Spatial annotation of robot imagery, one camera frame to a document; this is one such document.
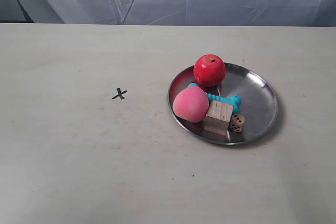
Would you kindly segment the pink peach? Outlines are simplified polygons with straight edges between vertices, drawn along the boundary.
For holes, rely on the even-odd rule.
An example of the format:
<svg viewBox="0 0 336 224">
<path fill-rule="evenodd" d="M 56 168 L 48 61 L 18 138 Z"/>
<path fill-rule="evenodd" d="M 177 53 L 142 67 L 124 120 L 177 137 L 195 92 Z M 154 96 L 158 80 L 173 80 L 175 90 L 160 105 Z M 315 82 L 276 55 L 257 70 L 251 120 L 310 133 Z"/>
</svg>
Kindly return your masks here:
<svg viewBox="0 0 336 224">
<path fill-rule="evenodd" d="M 176 116 L 191 122 L 198 123 L 206 117 L 209 100 L 206 93 L 197 86 L 183 89 L 174 99 L 173 112 Z"/>
</svg>

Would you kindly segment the red apple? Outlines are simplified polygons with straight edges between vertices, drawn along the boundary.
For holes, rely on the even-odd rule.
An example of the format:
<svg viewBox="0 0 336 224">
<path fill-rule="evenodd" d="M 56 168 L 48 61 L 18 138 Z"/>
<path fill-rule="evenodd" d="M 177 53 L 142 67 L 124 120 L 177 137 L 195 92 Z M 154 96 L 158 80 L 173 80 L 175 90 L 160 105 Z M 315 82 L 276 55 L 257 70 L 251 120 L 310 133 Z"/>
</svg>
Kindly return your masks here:
<svg viewBox="0 0 336 224">
<path fill-rule="evenodd" d="M 214 87 L 224 80 L 226 66 L 219 56 L 207 54 L 196 61 L 193 74 L 198 84 L 204 87 Z"/>
</svg>

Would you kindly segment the wooden cube block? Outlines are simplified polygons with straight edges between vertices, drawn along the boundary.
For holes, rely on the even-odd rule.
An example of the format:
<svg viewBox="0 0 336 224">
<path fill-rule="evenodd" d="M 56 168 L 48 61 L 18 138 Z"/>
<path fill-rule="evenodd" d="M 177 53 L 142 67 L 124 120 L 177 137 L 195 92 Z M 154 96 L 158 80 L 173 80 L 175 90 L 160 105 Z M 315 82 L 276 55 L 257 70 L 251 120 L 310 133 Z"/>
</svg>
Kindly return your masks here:
<svg viewBox="0 0 336 224">
<path fill-rule="evenodd" d="M 229 103 L 213 100 L 204 119 L 204 129 L 226 136 L 233 109 L 234 106 Z"/>
</svg>

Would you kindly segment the turquoise bone toy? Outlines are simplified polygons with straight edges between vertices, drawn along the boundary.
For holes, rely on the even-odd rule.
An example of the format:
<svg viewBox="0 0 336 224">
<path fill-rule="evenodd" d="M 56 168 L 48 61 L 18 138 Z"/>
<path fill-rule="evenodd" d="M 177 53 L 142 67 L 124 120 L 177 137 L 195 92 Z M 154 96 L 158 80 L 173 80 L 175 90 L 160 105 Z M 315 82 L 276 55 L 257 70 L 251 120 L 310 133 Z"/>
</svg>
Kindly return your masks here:
<svg viewBox="0 0 336 224">
<path fill-rule="evenodd" d="M 209 108 L 209 103 L 213 100 L 229 103 L 234 106 L 233 111 L 238 112 L 241 104 L 241 98 L 238 95 L 232 95 L 229 98 L 220 97 L 205 92 L 202 88 L 192 83 L 181 93 L 181 109 L 188 116 L 205 115 Z"/>
</svg>

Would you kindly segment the small wooden die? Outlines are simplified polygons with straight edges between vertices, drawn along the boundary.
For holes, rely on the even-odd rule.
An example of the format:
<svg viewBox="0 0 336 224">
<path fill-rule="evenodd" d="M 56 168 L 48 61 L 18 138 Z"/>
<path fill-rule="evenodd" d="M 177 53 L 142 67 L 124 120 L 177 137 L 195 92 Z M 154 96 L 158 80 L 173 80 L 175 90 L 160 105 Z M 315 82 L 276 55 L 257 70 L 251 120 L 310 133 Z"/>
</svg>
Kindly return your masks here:
<svg viewBox="0 0 336 224">
<path fill-rule="evenodd" d="M 235 113 L 232 115 L 229 129 L 233 132 L 242 132 L 244 130 L 245 117 L 242 114 Z"/>
</svg>

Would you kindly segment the round steel plate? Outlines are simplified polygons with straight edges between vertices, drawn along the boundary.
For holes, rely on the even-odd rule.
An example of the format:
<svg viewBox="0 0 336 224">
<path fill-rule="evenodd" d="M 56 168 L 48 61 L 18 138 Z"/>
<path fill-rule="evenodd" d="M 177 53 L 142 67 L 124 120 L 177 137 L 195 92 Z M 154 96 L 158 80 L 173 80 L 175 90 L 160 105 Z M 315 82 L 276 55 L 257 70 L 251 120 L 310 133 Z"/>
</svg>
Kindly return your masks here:
<svg viewBox="0 0 336 224">
<path fill-rule="evenodd" d="M 241 133 L 228 130 L 226 136 L 204 130 L 202 122 L 190 123 L 173 115 L 176 122 L 199 139 L 217 145 L 242 145 L 264 137 L 273 128 L 278 115 L 278 99 L 271 86 L 253 71 L 226 63 L 226 76 L 217 87 L 205 88 L 205 92 L 241 98 L 239 113 L 246 121 Z"/>
</svg>

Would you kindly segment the black cross mark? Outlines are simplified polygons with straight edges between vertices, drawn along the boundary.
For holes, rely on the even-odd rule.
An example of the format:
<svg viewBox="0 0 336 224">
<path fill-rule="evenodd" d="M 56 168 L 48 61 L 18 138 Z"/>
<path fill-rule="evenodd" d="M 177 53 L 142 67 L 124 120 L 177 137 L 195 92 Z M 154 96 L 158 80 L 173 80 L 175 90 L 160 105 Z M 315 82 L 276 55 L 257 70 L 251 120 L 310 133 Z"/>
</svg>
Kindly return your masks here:
<svg viewBox="0 0 336 224">
<path fill-rule="evenodd" d="M 120 100 L 124 100 L 125 97 L 124 95 L 127 93 L 127 90 L 121 90 L 121 88 L 116 88 L 117 94 L 115 96 L 113 96 L 111 99 L 117 99 L 119 98 Z"/>
</svg>

